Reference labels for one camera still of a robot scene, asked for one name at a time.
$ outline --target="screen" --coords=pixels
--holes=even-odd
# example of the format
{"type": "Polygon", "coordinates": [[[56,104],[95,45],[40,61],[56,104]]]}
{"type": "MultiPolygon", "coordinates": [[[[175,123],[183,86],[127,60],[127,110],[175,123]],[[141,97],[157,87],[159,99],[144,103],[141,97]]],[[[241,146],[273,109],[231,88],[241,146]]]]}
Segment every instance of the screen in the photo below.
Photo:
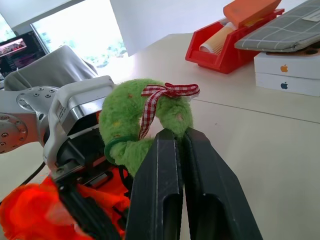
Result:
{"type": "Polygon", "coordinates": [[[0,75],[4,78],[46,55],[35,33],[30,31],[0,43],[0,75]]]}

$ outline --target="red plastic bin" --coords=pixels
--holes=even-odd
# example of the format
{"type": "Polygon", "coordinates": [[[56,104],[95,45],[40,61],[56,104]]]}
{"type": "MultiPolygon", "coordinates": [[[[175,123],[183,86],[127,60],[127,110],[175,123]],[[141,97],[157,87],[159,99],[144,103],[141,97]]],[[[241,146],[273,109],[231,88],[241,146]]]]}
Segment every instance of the red plastic bin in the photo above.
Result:
{"type": "Polygon", "coordinates": [[[251,62],[259,51],[240,50],[235,48],[235,43],[244,36],[262,27],[266,23],[281,15],[285,10],[276,9],[260,21],[251,26],[244,26],[230,33],[225,40],[221,54],[199,51],[199,47],[207,39],[218,32],[223,25],[215,22],[194,32],[185,60],[198,64],[200,67],[215,70],[223,74],[229,74],[241,66],[251,62]]]}

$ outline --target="red gingham ribbon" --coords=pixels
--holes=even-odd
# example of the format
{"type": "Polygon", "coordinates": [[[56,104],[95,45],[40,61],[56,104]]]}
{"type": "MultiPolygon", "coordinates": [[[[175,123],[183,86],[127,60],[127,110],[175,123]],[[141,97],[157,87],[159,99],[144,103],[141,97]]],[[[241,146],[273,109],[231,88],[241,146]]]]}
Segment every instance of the red gingham ribbon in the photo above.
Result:
{"type": "Polygon", "coordinates": [[[197,84],[190,85],[172,85],[166,83],[161,85],[147,85],[143,89],[141,96],[149,96],[144,104],[144,111],[142,115],[141,128],[139,133],[139,140],[143,139],[149,129],[151,123],[154,121],[156,115],[156,108],[159,98],[165,95],[170,98],[177,98],[180,96],[197,96],[200,93],[199,86],[197,84]]]}

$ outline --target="white box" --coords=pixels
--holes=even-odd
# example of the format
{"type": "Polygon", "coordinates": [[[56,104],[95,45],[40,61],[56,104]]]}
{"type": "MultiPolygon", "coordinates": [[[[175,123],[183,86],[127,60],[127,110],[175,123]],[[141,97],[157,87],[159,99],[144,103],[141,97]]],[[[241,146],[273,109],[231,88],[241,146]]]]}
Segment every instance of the white box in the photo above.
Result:
{"type": "Polygon", "coordinates": [[[258,87],[320,97],[320,54],[315,56],[268,55],[254,58],[258,87]]]}

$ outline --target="green plush toy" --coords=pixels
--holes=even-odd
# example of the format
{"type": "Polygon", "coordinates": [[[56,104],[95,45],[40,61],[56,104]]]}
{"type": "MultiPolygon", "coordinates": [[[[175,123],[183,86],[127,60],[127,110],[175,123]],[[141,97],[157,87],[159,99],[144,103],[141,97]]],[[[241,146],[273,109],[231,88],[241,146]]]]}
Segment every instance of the green plush toy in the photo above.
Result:
{"type": "Polygon", "coordinates": [[[188,99],[181,96],[198,94],[199,89],[193,88],[192,94],[186,91],[178,95],[170,90],[161,91],[161,88],[165,89],[165,84],[152,79],[126,81],[106,97],[99,115],[99,129],[106,145],[104,153],[107,160],[116,165],[125,165],[132,176],[138,171],[153,143],[152,138],[141,137],[140,119],[146,116],[146,101],[149,101],[149,104],[155,103],[155,116],[159,118],[164,128],[173,131],[178,138],[184,135],[188,127],[193,126],[188,99]],[[142,96],[142,92],[148,85],[160,88],[158,91],[153,91],[156,94],[162,94],[157,102],[152,99],[155,95],[142,96]]]}

